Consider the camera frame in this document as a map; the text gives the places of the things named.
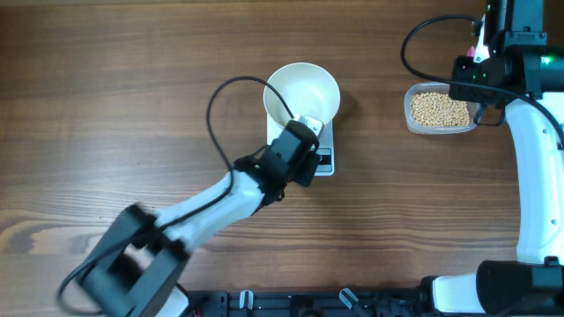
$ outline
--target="clear plastic container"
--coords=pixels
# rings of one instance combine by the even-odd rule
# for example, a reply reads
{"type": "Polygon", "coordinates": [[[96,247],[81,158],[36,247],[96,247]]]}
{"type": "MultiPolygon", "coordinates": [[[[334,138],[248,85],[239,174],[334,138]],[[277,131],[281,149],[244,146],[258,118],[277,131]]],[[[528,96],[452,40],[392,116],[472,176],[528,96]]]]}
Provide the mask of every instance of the clear plastic container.
{"type": "Polygon", "coordinates": [[[466,102],[468,107],[468,114],[470,115],[470,124],[463,127],[425,127],[419,125],[413,119],[412,114],[412,96],[425,92],[438,92],[438,93],[449,93],[449,85],[443,83],[429,82],[414,85],[405,94],[404,99],[404,110],[405,119],[407,120],[407,128],[415,134],[426,134],[426,135],[443,135],[443,134],[453,134],[468,132],[471,129],[476,128],[476,123],[473,122],[474,115],[478,112],[479,104],[475,102],[466,102]]]}

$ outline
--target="wooden table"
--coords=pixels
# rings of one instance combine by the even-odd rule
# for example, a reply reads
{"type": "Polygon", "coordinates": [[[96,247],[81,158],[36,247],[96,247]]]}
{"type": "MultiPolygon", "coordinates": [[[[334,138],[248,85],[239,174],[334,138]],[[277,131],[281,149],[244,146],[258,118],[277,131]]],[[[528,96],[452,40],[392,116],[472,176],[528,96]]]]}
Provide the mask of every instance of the wooden table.
{"type": "MultiPolygon", "coordinates": [[[[556,17],[561,7],[548,1],[556,17]]],[[[204,125],[213,90],[294,62],[338,81],[337,172],[197,250],[191,290],[413,286],[514,260],[516,158],[508,127],[407,131],[405,35],[475,1],[277,1],[0,10],[0,315],[57,316],[54,291],[126,206],[167,206],[225,174],[204,125]]],[[[564,43],[558,18],[546,19],[564,43]]],[[[474,42],[464,22],[410,47],[447,76],[474,42]]],[[[263,87],[228,87],[212,124],[231,159],[266,140],[263,87]]],[[[69,291],[69,297],[78,297],[69,291]]]]}

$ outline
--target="white scale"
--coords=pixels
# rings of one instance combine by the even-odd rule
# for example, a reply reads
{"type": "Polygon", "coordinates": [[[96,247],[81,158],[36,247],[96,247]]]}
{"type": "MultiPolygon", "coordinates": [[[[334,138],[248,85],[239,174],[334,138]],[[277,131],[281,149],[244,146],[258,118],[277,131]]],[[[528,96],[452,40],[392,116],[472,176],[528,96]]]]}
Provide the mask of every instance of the white scale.
{"type": "MultiPolygon", "coordinates": [[[[282,133],[282,128],[274,122],[274,119],[266,115],[266,143],[272,144],[272,140],[282,133]]],[[[323,133],[319,136],[319,150],[317,154],[321,155],[319,166],[315,176],[331,176],[335,173],[335,151],[333,148],[333,121],[329,122],[323,129],[323,133]]]]}

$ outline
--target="container of beans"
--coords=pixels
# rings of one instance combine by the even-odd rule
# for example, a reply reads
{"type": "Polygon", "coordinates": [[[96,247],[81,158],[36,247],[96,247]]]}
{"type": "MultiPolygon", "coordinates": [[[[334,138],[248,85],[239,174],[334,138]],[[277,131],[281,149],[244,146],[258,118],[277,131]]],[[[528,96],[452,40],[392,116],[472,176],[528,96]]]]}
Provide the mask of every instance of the container of beans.
{"type": "Polygon", "coordinates": [[[452,100],[449,85],[416,84],[405,94],[404,110],[407,128],[415,134],[444,135],[476,128],[472,121],[479,104],[452,100]]]}

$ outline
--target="pink object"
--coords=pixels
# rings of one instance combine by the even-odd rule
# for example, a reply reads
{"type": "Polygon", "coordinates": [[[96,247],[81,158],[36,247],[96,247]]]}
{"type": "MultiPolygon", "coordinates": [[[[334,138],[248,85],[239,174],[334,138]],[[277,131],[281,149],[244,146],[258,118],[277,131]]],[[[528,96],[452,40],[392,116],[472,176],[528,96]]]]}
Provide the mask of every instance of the pink object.
{"type": "Polygon", "coordinates": [[[466,53],[466,56],[472,56],[474,57],[476,55],[476,48],[475,47],[470,47],[470,49],[468,50],[468,53],[466,53]]]}

